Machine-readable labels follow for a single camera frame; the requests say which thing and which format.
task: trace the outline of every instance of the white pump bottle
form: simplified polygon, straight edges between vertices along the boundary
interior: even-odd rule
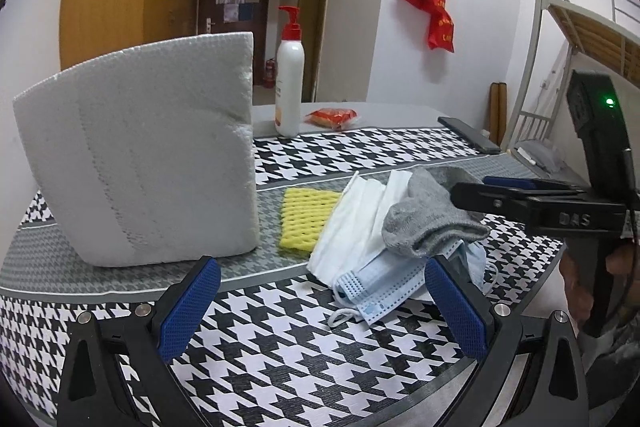
[[[305,73],[305,51],[302,30],[298,24],[300,8],[281,6],[289,13],[289,23],[282,31],[282,44],[276,58],[276,130],[287,138],[300,133],[302,117],[302,80]]]

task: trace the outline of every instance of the fire extinguisher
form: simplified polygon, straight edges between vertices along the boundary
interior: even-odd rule
[[[276,61],[273,58],[267,60],[264,68],[264,87],[273,89],[276,86]]]

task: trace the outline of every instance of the human hand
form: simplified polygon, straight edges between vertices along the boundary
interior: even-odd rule
[[[634,259],[634,245],[628,243],[618,248],[607,257],[607,271],[612,275],[628,276],[631,273]],[[581,324],[588,320],[593,308],[593,296],[589,291],[580,286],[578,265],[571,258],[568,251],[564,252],[560,261],[560,273],[564,278],[564,293],[569,305],[569,313]],[[636,276],[626,302],[631,305],[640,303],[640,263],[636,267]]]

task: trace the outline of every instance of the foam packaging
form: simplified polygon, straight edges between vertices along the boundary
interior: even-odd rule
[[[251,33],[114,52],[14,100],[51,212],[80,257],[136,266],[258,245]]]

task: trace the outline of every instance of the yellow sponge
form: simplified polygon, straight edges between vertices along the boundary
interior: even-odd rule
[[[282,203],[282,248],[312,252],[340,192],[288,188]]]

